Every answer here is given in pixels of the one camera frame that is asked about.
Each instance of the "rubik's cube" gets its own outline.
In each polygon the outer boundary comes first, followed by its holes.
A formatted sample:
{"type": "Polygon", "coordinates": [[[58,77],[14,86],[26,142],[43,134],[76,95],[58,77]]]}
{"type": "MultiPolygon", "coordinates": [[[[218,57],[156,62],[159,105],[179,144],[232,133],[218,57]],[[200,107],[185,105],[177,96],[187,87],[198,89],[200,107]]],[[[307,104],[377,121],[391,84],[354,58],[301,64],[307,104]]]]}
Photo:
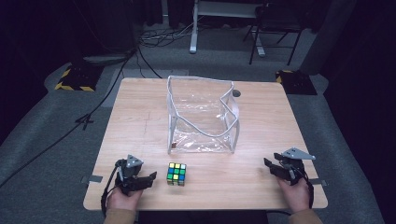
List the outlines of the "rubik's cube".
{"type": "Polygon", "coordinates": [[[166,181],[168,185],[184,186],[186,181],[186,164],[169,162],[168,175],[166,181]]]}

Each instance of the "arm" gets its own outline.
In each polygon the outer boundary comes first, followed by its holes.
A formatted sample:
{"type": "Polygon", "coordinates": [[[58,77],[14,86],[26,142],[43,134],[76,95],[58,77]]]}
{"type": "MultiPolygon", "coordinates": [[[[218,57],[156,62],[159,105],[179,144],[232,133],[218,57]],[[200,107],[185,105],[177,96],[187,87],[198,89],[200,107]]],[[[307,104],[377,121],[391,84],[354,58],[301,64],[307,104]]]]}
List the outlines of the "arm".
{"type": "Polygon", "coordinates": [[[314,210],[309,208],[309,190],[304,179],[290,186],[285,180],[276,178],[283,191],[286,202],[291,209],[290,224],[320,224],[322,223],[314,210]]]}
{"type": "Polygon", "coordinates": [[[136,207],[143,190],[122,194],[119,188],[114,188],[107,198],[107,211],[104,224],[132,224],[136,215],[136,207]]]}

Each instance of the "brown sleeve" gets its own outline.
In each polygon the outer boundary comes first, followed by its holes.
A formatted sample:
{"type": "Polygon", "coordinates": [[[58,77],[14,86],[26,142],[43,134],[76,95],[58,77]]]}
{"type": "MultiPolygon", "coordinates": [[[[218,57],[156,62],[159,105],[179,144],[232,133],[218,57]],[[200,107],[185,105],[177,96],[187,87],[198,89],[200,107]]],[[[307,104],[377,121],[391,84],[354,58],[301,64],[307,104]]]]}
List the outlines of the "brown sleeve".
{"type": "Polygon", "coordinates": [[[104,224],[134,224],[136,211],[110,208],[106,211],[104,224]]]}
{"type": "Polygon", "coordinates": [[[322,224],[317,214],[312,209],[294,213],[289,217],[289,224],[322,224]]]}

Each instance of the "transparent bag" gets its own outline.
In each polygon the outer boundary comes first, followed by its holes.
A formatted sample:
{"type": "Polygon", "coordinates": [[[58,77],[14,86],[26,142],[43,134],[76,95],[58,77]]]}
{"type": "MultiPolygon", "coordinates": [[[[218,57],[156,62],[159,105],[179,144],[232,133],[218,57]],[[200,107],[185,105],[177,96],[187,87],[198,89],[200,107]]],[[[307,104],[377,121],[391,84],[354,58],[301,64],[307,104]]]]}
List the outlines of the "transparent bag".
{"type": "Polygon", "coordinates": [[[232,152],[239,134],[233,82],[170,76],[168,153],[232,152]]]}

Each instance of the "black chair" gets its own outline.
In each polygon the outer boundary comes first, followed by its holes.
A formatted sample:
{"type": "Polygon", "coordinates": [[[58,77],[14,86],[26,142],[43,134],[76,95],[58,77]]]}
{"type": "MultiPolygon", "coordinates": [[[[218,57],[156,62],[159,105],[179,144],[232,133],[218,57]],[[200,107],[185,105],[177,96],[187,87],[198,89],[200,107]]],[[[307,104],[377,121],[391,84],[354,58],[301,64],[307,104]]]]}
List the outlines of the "black chair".
{"type": "Polygon", "coordinates": [[[249,34],[255,34],[249,64],[251,64],[253,60],[255,48],[260,47],[256,45],[259,34],[281,34],[282,36],[275,45],[266,45],[262,47],[292,49],[288,60],[288,65],[290,65],[291,58],[293,57],[300,39],[301,32],[306,28],[305,14],[309,8],[310,7],[307,5],[297,6],[288,0],[277,0],[274,2],[264,1],[264,4],[261,7],[256,7],[256,22],[250,26],[244,38],[245,41],[249,34]],[[289,33],[297,34],[294,45],[278,45],[289,33]]]}

